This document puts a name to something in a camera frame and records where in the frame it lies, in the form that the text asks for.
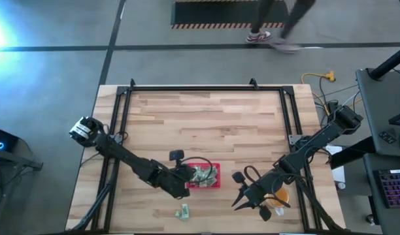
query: keyboard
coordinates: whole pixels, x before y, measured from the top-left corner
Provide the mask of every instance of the keyboard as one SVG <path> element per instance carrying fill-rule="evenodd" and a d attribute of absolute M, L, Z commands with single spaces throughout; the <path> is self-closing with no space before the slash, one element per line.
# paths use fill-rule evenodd
<path fill-rule="evenodd" d="M 376 184 L 387 208 L 400 208 L 400 170 L 375 170 Z"/>

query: black robotic arm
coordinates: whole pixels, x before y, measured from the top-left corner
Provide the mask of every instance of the black robotic arm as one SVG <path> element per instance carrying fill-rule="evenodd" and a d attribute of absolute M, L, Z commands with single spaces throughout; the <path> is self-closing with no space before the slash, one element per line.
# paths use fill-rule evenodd
<path fill-rule="evenodd" d="M 103 124 L 92 117 L 82 117 L 69 131 L 69 134 L 80 145 L 95 146 L 102 156 L 119 159 L 129 165 L 139 179 L 152 187 L 160 187 L 174 198 L 190 195 L 190 190 L 186 188 L 186 182 L 194 177 L 195 170 L 187 164 L 181 163 L 184 158 L 182 150 L 170 152 L 169 160 L 176 161 L 176 166 L 168 169 L 153 159 L 138 157 L 125 149 L 120 145 L 121 140 L 106 134 Z"/>
<path fill-rule="evenodd" d="M 342 134 L 352 134 L 361 125 L 362 117 L 353 112 L 348 106 L 338 107 L 330 116 L 329 123 L 319 130 L 313 136 L 304 136 L 297 141 L 293 147 L 295 151 L 283 155 L 277 162 L 274 163 L 274 168 L 260 176 L 259 179 L 253 181 L 251 185 L 245 183 L 245 177 L 241 172 L 236 172 L 232 175 L 237 183 L 242 186 L 239 189 L 238 198 L 232 206 L 239 202 L 242 197 L 248 199 L 247 202 L 237 207 L 235 210 L 243 208 L 257 208 L 259 207 L 259 214 L 263 220 L 268 220 L 271 217 L 271 212 L 266 206 L 261 205 L 267 198 L 266 195 L 274 195 L 281 187 L 282 184 L 291 184 L 296 181 L 298 186 L 302 188 L 312 205 L 315 207 L 318 214 L 324 220 L 325 224 L 330 230 L 341 230 L 333 220 L 328 216 L 326 211 L 322 208 L 308 189 L 303 177 L 300 174 L 301 169 L 305 166 L 307 159 L 314 155 L 319 149 L 326 146 L 332 140 L 338 138 Z M 289 206 L 278 198 L 280 203 Z"/>

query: person's leg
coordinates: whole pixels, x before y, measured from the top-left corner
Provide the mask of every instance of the person's leg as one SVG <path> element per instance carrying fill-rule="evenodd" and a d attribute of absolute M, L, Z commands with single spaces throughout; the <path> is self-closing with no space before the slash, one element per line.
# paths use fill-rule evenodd
<path fill-rule="evenodd" d="M 315 4 L 316 0 L 297 0 L 296 4 L 294 4 L 293 10 L 290 13 L 289 18 L 287 19 L 286 24 L 284 25 L 284 29 L 281 32 L 280 37 L 282 39 L 286 39 L 290 34 L 294 26 L 299 23 L 299 20 L 312 8 L 313 4 Z"/>
<path fill-rule="evenodd" d="M 246 42 L 262 42 L 271 38 L 270 32 L 260 32 L 259 29 L 264 24 L 265 17 L 270 13 L 275 0 L 259 0 L 257 20 L 252 24 L 251 32 L 246 38 Z"/>
<path fill-rule="evenodd" d="M 275 39 L 271 46 L 276 48 L 277 50 L 292 53 L 300 50 L 300 46 L 294 44 L 288 44 L 286 39 L 294 26 L 299 22 L 299 20 L 312 8 L 313 4 L 316 0 L 297 0 L 296 4 L 294 4 L 293 10 L 287 19 L 287 22 L 284 24 L 284 29 L 280 34 L 279 39 Z"/>

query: gray floor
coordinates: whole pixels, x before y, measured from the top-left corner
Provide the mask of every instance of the gray floor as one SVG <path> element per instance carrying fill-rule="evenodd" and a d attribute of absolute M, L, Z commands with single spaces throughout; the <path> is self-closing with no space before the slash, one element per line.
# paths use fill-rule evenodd
<path fill-rule="evenodd" d="M 171 2 L 127 0 L 116 44 L 243 43 L 246 29 L 171 30 Z M 118 5 L 119 0 L 0 1 L 2 46 L 106 46 Z M 317 1 L 292 40 L 400 42 L 400 4 L 395 0 Z M 296 84 L 305 72 L 335 71 L 335 83 L 323 82 L 324 91 L 330 93 L 356 84 L 357 69 L 375 67 L 398 49 L 306 49 L 297 55 L 246 49 L 116 51 L 107 84 L 128 84 L 130 78 L 138 84 L 245 84 L 250 78 L 262 84 Z M 105 55 L 104 51 L 0 53 L 0 128 L 27 141 L 44 162 L 41 172 L 15 182 L 0 234 L 42 234 L 65 228 L 82 155 L 82 148 L 67 133 L 79 117 L 92 112 Z M 306 78 L 317 93 L 318 80 Z M 357 90 L 336 93 L 328 100 L 344 102 Z M 356 111 L 365 116 L 362 102 Z M 365 122 L 356 134 L 335 143 L 349 145 L 369 135 Z M 362 170 L 358 163 L 347 167 L 347 179 Z M 370 212 L 367 197 L 352 196 L 355 192 L 360 193 L 349 187 L 340 194 L 347 227 L 379 233 L 379 227 L 364 221 Z"/>

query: red container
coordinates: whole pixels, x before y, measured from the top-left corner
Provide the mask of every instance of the red container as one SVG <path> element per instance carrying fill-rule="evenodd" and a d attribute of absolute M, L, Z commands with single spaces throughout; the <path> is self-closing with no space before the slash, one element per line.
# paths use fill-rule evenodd
<path fill-rule="evenodd" d="M 208 168 L 210 165 L 208 163 L 187 163 L 187 165 L 191 167 L 200 166 L 202 169 Z M 210 187 L 199 187 L 196 183 L 186 183 L 187 188 L 189 189 L 218 189 L 220 188 L 220 164 L 212 163 L 212 166 L 216 167 L 218 173 L 216 175 L 217 182 L 214 183 Z"/>

